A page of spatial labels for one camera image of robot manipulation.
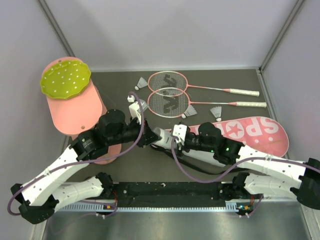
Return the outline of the white plastic shuttlecock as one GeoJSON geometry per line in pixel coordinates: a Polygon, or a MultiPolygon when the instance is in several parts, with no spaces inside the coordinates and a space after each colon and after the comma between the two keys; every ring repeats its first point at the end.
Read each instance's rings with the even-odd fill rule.
{"type": "Polygon", "coordinates": [[[191,117],[196,114],[197,114],[197,111],[195,110],[195,108],[192,105],[189,105],[187,109],[184,111],[184,113],[181,115],[181,117],[185,119],[187,117],[191,117]]]}

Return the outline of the white shuttlecock tube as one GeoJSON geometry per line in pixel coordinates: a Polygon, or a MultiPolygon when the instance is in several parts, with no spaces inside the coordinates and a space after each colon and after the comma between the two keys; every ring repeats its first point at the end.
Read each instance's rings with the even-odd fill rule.
{"type": "Polygon", "coordinates": [[[154,131],[161,136],[161,140],[155,141],[153,145],[161,147],[163,149],[171,150],[172,141],[174,141],[173,146],[175,148],[177,147],[177,140],[175,139],[176,137],[172,136],[172,133],[170,131],[164,130],[160,127],[156,127],[154,131]]]}

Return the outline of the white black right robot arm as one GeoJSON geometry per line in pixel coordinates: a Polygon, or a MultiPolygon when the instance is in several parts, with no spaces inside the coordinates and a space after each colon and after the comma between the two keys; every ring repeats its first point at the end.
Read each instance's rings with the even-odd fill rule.
{"type": "Polygon", "coordinates": [[[210,152],[219,163],[245,168],[261,173],[235,179],[233,192],[239,198],[247,195],[295,196],[296,200],[311,209],[320,208],[320,162],[309,158],[297,161],[273,156],[259,151],[240,141],[222,135],[219,128],[210,122],[201,124],[198,134],[184,124],[173,127],[171,152],[180,150],[210,152]]]}

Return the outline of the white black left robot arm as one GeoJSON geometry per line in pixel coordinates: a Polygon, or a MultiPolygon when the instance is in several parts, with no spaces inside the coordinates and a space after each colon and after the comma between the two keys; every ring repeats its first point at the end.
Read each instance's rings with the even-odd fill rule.
{"type": "Polygon", "coordinates": [[[42,173],[25,184],[11,187],[12,198],[19,202],[17,215],[31,224],[39,224],[63,207],[89,198],[109,198],[114,191],[110,175],[100,172],[78,183],[66,181],[108,153],[109,147],[133,142],[140,148],[160,140],[146,119],[132,117],[112,109],[102,115],[94,128],[86,130],[71,142],[64,152],[42,173]]]}

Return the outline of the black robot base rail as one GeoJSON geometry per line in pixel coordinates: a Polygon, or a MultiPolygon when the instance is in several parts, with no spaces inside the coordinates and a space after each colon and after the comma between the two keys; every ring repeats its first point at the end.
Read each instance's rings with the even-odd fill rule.
{"type": "Polygon", "coordinates": [[[235,190],[231,183],[119,182],[110,195],[89,199],[108,200],[121,208],[197,208],[222,207],[226,201],[251,198],[246,190],[235,190]]]}

